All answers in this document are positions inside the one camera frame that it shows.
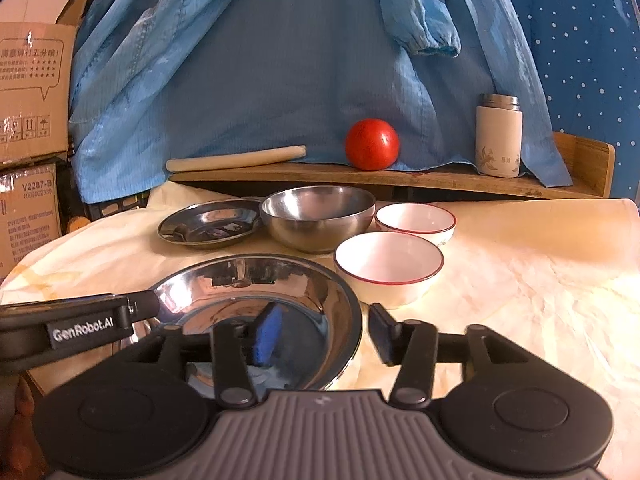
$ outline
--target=screw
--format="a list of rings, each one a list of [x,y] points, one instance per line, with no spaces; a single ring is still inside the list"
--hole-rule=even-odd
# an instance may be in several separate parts
[[[236,386],[222,390],[220,399],[231,406],[242,406],[251,402],[254,395],[246,388],[238,388]]]
[[[421,404],[427,400],[427,396],[424,391],[419,390],[418,388],[410,388],[408,386],[398,388],[394,397],[398,402],[401,402],[405,406],[415,406],[416,404]]]

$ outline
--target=wooden shelf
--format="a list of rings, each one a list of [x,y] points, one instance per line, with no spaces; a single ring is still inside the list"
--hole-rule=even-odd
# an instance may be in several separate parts
[[[544,187],[534,177],[496,178],[479,175],[466,164],[450,164],[426,172],[360,171],[338,164],[282,163],[232,170],[175,173],[176,182],[312,182],[375,186],[428,187],[530,198],[606,198],[611,188],[615,151],[610,144],[556,134],[556,145],[574,184]]]
[[[270,164],[232,170],[193,171],[175,173],[176,182],[256,181],[313,182],[329,184],[368,184],[378,186],[431,187],[526,196],[533,198],[597,198],[597,193],[583,182],[569,187],[544,187],[535,178],[496,178],[478,175],[463,165],[446,166],[425,173],[404,171],[359,171],[337,164]]]

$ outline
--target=red rim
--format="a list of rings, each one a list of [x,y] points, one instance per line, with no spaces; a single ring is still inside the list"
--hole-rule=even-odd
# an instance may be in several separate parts
[[[356,235],[353,238],[357,238],[358,236],[366,236],[368,234],[371,234],[371,233],[363,233],[361,235]],[[374,285],[413,285],[414,283],[420,283],[420,282],[423,282],[425,280],[428,280],[429,278],[432,278],[433,276],[435,276],[436,274],[438,274],[442,270],[442,267],[444,266],[444,254],[442,254],[442,251],[440,250],[440,248],[436,244],[433,244],[430,241],[425,240],[424,238],[420,238],[419,236],[412,235],[412,234],[409,234],[409,233],[398,233],[398,234],[401,234],[403,236],[412,236],[414,238],[418,238],[418,240],[421,240],[423,242],[428,243],[429,245],[432,245],[440,253],[440,265],[438,266],[438,268],[436,270],[434,270],[431,274],[428,274],[425,277],[416,278],[415,280],[409,280],[408,282],[379,282],[378,280],[370,280],[369,278],[364,278],[363,276],[358,276],[356,274],[353,274],[352,272],[349,272],[347,269],[345,269],[343,266],[341,266],[341,264],[338,263],[338,259],[335,257],[335,255],[338,252],[338,249],[340,248],[340,246],[343,243],[348,242],[352,238],[349,238],[349,240],[343,241],[340,245],[338,245],[336,247],[336,249],[334,251],[334,265],[338,269],[340,269],[342,272],[344,272],[345,274],[351,276],[352,278],[355,278],[356,280],[360,280],[361,282],[373,283]]]
[[[416,234],[419,234],[419,235],[436,235],[436,234],[439,234],[439,233],[443,233],[443,232],[445,232],[445,231],[448,231],[448,230],[450,230],[450,229],[453,229],[453,228],[456,226],[456,224],[458,223],[458,219],[456,218],[456,216],[455,216],[451,211],[449,211],[449,210],[447,210],[447,209],[444,209],[443,207],[436,206],[436,205],[431,205],[431,204],[419,204],[419,203],[418,203],[418,205],[425,205],[425,206],[428,206],[428,207],[434,207],[434,208],[436,208],[436,209],[441,209],[441,210],[442,210],[442,211],[444,211],[445,213],[449,213],[449,214],[451,215],[451,217],[453,218],[453,224],[451,224],[449,227],[446,227],[446,228],[444,228],[444,229],[439,229],[439,230],[437,230],[437,231],[413,231],[413,230],[410,230],[410,229],[402,229],[402,228],[400,228],[400,227],[393,227],[393,226],[391,226],[391,225],[385,224],[382,220],[380,220],[380,219],[378,218],[378,213],[379,213],[380,211],[382,211],[385,207],[391,207],[391,206],[393,206],[393,205],[397,205],[397,204],[388,204],[388,205],[382,206],[380,209],[378,209],[378,210],[376,211],[376,214],[375,214],[376,224],[378,224],[378,225],[383,225],[384,227],[388,227],[389,229],[391,229],[391,230],[393,230],[393,231],[398,231],[398,232],[401,232],[401,233],[407,233],[407,234],[416,233]]]

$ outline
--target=white tablecloth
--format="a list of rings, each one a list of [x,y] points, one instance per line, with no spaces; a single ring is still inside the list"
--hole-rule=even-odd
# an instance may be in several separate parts
[[[156,227],[171,211],[220,195],[168,182],[148,207],[106,218],[29,254],[0,286],[0,303],[130,292],[226,254],[286,250],[261,232],[215,252],[171,246]],[[600,465],[610,480],[640,478],[640,220],[628,200],[445,204],[458,218],[445,265],[417,303],[393,311],[442,332],[486,324],[585,382],[614,411],[616,429]],[[312,258],[332,267],[331,256]],[[49,391],[107,355],[87,352],[33,370]],[[341,387],[391,388],[396,370],[367,338]],[[460,381],[438,365],[435,396]]]

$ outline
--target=stainless steel bowl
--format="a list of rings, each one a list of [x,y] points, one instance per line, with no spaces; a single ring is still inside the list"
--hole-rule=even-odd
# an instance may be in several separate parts
[[[158,319],[136,324],[135,342],[159,323],[177,323],[185,333],[208,332],[220,322],[252,319],[272,302],[282,313],[267,366],[250,367],[260,396],[267,388],[329,387],[347,367],[362,336],[355,294],[337,274],[302,258],[246,254],[209,260],[152,287],[161,301]],[[212,396],[210,363],[188,367],[188,382]]]
[[[306,186],[267,197],[260,216],[281,244],[303,253],[324,254],[366,231],[375,208],[375,197],[357,187]]]
[[[158,235],[172,244],[198,249],[238,243],[262,227],[260,200],[231,198],[195,204],[160,222]]]

